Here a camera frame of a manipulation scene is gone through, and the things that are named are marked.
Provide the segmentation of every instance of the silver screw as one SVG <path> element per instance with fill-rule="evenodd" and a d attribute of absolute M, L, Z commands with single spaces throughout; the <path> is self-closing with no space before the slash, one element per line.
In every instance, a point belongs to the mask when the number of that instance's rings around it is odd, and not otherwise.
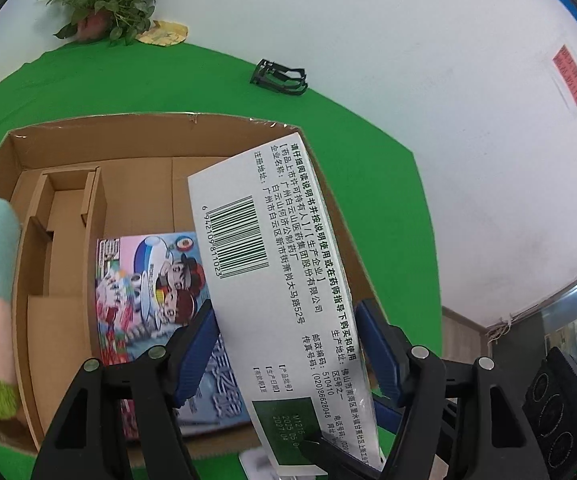
<path fill-rule="evenodd" d="M 86 372 L 94 372 L 99 367 L 100 362 L 97 359 L 89 359 L 86 363 L 84 363 L 84 370 Z"/>
<path fill-rule="evenodd" d="M 150 348 L 148 350 L 148 356 L 151 359 L 159 359 L 160 357 L 164 357 L 166 355 L 166 348 L 159 345 L 159 346 L 153 346 L 153 348 Z"/>
<path fill-rule="evenodd" d="M 423 346 L 414 346 L 411 349 L 411 354 L 413 354 L 414 357 L 417 357 L 418 359 L 426 359 L 429 356 L 429 351 Z"/>
<path fill-rule="evenodd" d="M 479 364 L 484 370 L 493 370 L 495 363 L 491 358 L 488 357 L 480 357 L 477 360 L 477 364 Z"/>

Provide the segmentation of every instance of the plant pot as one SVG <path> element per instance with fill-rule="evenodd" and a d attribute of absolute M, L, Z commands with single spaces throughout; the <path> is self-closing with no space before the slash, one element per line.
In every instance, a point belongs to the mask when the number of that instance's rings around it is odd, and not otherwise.
<path fill-rule="evenodd" d="M 110 10 L 100 9 L 98 12 L 90 10 L 85 19 L 77 22 L 75 38 L 80 43 L 101 40 L 108 34 L 113 14 Z"/>

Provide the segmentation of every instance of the dark green label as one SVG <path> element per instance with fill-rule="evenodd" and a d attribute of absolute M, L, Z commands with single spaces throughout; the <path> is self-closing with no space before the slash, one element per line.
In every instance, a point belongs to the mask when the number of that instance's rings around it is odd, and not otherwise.
<path fill-rule="evenodd" d="M 310 397 L 252 402 L 270 448 L 280 465 L 311 465 L 297 446 L 320 425 Z"/>

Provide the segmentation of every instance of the open cardboard box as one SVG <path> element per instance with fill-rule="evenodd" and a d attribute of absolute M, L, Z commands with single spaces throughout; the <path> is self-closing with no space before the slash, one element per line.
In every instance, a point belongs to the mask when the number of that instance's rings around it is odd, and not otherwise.
<path fill-rule="evenodd" d="M 8 133 L 0 145 L 0 197 L 22 223 L 12 338 L 25 420 L 0 421 L 0 443 L 37 453 L 76 371 L 89 357 L 100 357 L 97 240 L 194 231 L 189 175 L 294 132 L 301 133 L 295 126 L 231 116 L 145 114 L 76 118 Z M 310 156 L 353 301 L 374 296 Z M 259 445 L 250 424 L 185 442 L 193 458 Z M 131 460 L 141 462 L 139 449 Z"/>

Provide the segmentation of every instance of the green table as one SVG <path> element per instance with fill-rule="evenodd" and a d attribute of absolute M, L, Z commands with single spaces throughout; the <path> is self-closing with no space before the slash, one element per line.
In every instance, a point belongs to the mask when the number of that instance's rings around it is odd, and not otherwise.
<path fill-rule="evenodd" d="M 313 90 L 293 97 L 249 84 L 252 69 L 188 44 L 69 44 L 0 83 L 0 141 L 28 124 L 128 112 L 211 112 L 296 124 L 309 138 L 390 321 L 414 344 L 440 352 L 433 229 L 413 155 Z M 392 435 L 382 432 L 380 440 L 388 452 Z M 27 479 L 32 464 L 0 446 L 7 479 Z M 197 466 L 203 479 L 245 478 L 236 455 Z M 146 478 L 143 471 L 138 478 Z"/>

